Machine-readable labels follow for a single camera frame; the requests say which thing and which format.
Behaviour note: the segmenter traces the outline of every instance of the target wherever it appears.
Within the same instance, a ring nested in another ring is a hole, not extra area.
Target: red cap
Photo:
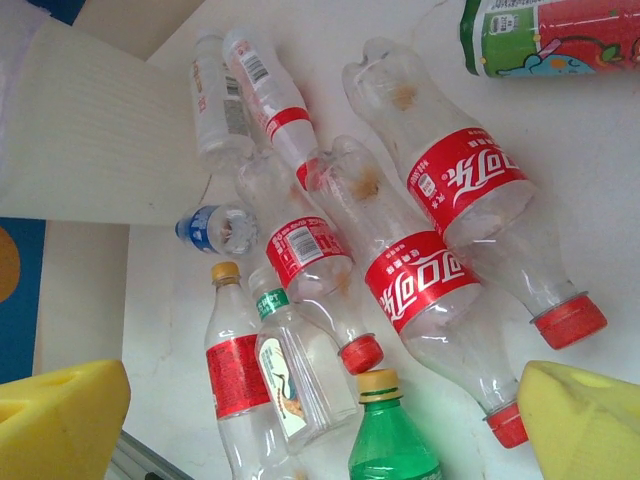
[[[607,326],[607,319],[585,293],[543,313],[534,323],[556,350],[568,347]]]
[[[340,351],[340,357],[347,372],[358,375],[379,364],[384,358],[384,353],[373,334],[368,334],[345,345]]]
[[[527,442],[529,437],[524,429],[518,404],[511,405],[498,410],[496,413],[486,418],[493,434],[504,448],[513,448]]]

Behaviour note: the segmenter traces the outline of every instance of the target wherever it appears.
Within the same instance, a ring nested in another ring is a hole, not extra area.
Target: yellow plastic object
[[[534,361],[518,406],[545,480],[640,478],[640,386]]]
[[[0,385],[0,479],[102,480],[129,399],[116,360]]]

